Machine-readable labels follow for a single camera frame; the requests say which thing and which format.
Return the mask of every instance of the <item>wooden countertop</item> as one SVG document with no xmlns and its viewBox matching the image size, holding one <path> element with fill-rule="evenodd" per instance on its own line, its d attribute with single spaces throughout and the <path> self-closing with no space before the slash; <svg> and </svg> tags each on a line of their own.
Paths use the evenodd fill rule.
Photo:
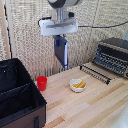
<svg viewBox="0 0 128 128">
<path fill-rule="evenodd" d="M 73 92 L 71 79 L 82 79 L 86 89 Z M 47 101 L 44 128 L 110 128 L 128 102 L 128 79 L 117 77 L 106 85 L 76 67 L 48 77 L 41 93 Z"/>
</svg>

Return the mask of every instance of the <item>woven wall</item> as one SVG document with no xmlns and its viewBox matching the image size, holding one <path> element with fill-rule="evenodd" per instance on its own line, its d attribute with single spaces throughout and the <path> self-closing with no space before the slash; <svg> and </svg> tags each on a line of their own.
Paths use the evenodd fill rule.
<svg viewBox="0 0 128 128">
<path fill-rule="evenodd" d="M 128 21 L 127 0 L 99 0 L 93 26 L 113 26 Z M 111 37 L 125 39 L 128 24 L 115 28 L 92 29 L 89 50 L 86 58 L 91 60 L 95 52 L 96 41 Z"/>
<path fill-rule="evenodd" d="M 3 2 L 0 0 L 0 61 L 9 58 L 7 49 L 7 35 L 5 30 L 5 17 L 3 12 Z"/>
<path fill-rule="evenodd" d="M 23 62 L 34 80 L 39 75 L 49 76 L 53 72 L 63 71 L 58 60 L 54 58 L 54 40 L 52 37 L 42 37 L 40 34 L 39 19 L 50 16 L 47 0 L 10 0 L 10 2 L 6 0 L 6 3 L 12 18 L 9 24 L 12 24 L 10 29 L 13 29 L 10 36 L 14 37 L 12 41 L 15 47 L 14 57 Z M 97 0 L 84 0 L 81 5 L 68 9 L 76 12 L 79 25 L 92 25 L 96 5 Z M 90 30 L 81 28 L 77 34 L 67 35 L 69 68 L 83 63 Z"/>
<path fill-rule="evenodd" d="M 54 40 L 42 37 L 38 21 L 49 15 L 47 0 L 6 0 L 13 57 L 19 58 L 33 80 L 39 75 L 49 76 L 61 72 L 62 68 L 54 58 Z M 127 20 L 126 0 L 83 0 L 83 3 L 68 8 L 77 15 L 79 25 L 109 26 Z M 124 38 L 127 26 L 111 29 L 79 28 L 75 34 L 68 34 L 68 61 L 73 68 L 91 60 L 95 42 L 104 38 Z"/>
</svg>

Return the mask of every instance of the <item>yellow bowl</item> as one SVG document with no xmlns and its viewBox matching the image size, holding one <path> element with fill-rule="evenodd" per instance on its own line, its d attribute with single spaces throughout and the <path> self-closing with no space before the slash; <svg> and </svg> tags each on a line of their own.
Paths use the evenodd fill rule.
<svg viewBox="0 0 128 128">
<path fill-rule="evenodd" d="M 73 87 L 72 85 L 73 84 L 78 84 L 78 83 L 80 83 L 82 80 L 80 80 L 80 79 L 72 79 L 72 80 L 70 80 L 70 88 L 71 88 L 71 90 L 72 91 L 74 91 L 74 92 L 82 92 L 82 91 L 84 91 L 85 90 L 85 87 L 84 88 L 76 88 L 76 87 Z"/>
</svg>

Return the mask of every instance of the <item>white robot mount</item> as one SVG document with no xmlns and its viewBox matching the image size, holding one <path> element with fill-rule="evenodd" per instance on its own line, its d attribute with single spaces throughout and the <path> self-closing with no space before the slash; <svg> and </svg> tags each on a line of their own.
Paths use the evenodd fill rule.
<svg viewBox="0 0 128 128">
<path fill-rule="evenodd" d="M 51 5 L 51 17 L 39 21 L 42 36 L 54 36 L 75 33 L 78 23 L 75 13 L 68 12 L 67 7 L 78 5 L 83 0 L 48 0 Z"/>
</svg>

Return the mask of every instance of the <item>black storage box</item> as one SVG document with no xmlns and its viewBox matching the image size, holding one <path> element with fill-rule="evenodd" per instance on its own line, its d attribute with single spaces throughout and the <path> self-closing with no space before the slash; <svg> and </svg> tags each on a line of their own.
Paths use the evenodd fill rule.
<svg viewBox="0 0 128 128">
<path fill-rule="evenodd" d="M 46 101 L 19 59 L 0 62 L 0 128 L 42 128 Z"/>
</svg>

